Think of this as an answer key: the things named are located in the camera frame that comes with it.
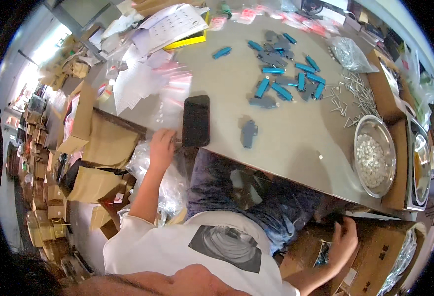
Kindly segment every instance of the workbench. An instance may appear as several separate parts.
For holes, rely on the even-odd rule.
[[[248,41],[262,45],[267,30],[279,34],[285,32],[295,38],[297,45],[291,45],[294,62],[305,64],[305,55],[310,55],[319,65],[318,75],[326,80],[326,85],[339,85],[344,81],[342,66],[329,55],[321,36],[269,17],[258,16],[250,25],[229,21],[223,30],[209,31],[205,42],[176,52],[177,60],[192,71],[190,96],[207,94],[210,97],[210,144],[205,148],[334,197],[410,219],[409,213],[382,207],[381,199],[370,197],[352,169],[355,126],[344,128],[344,125],[348,117],[359,115],[360,109],[352,105],[353,95],[342,85],[339,85],[339,97],[348,104],[346,117],[337,111],[330,112],[336,106],[329,98],[305,102],[291,86],[286,88],[291,91],[294,102],[282,101],[276,92],[269,90],[267,95],[280,103],[279,108],[266,110],[249,104],[257,83],[266,74],[261,73],[262,63],[256,58],[256,51],[249,48]],[[212,54],[226,46],[231,46],[232,52],[214,60]],[[294,78],[299,70],[293,62],[285,60],[288,65],[284,76]],[[90,80],[92,86],[100,86],[105,81],[105,67]],[[98,107],[116,115],[113,96]],[[157,97],[150,96],[119,116],[157,130],[160,126],[153,119],[157,110]],[[250,119],[258,126],[258,135],[253,140],[253,147],[245,149],[242,127]]]

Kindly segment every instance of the smartphone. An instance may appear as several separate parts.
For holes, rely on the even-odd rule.
[[[210,142],[210,99],[207,95],[186,98],[182,122],[182,145],[202,147]]]

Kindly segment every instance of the green object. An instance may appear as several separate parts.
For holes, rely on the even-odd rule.
[[[227,2],[222,1],[222,14],[227,15],[227,19],[232,17],[232,11],[230,10],[230,6],[228,6]]]

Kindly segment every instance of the stainless steel bowl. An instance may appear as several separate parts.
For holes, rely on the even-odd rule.
[[[426,202],[428,196],[428,189],[430,185],[431,170],[430,170],[430,154],[427,141],[423,135],[418,133],[414,141],[414,155],[418,155],[417,161],[419,161],[418,166],[415,164],[414,167],[414,180],[416,184],[416,198],[419,205]]]
[[[375,188],[368,188],[361,178],[361,168],[358,164],[358,158],[356,157],[356,139],[361,134],[367,134],[372,137],[381,146],[384,154],[384,161],[386,163],[386,170],[388,172],[387,177],[383,182]],[[360,178],[363,188],[366,192],[374,198],[383,197],[390,189],[394,175],[396,174],[396,150],[394,148],[394,142],[391,138],[391,134],[388,131],[383,121],[373,115],[365,115],[357,124],[354,140],[354,168]]]

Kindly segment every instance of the jeans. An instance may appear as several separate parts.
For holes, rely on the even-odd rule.
[[[296,239],[297,232],[313,216],[322,193],[275,177],[263,201],[242,210],[231,198],[230,173],[239,167],[230,159],[200,148],[192,171],[186,220],[205,211],[243,214],[261,226],[273,254]]]

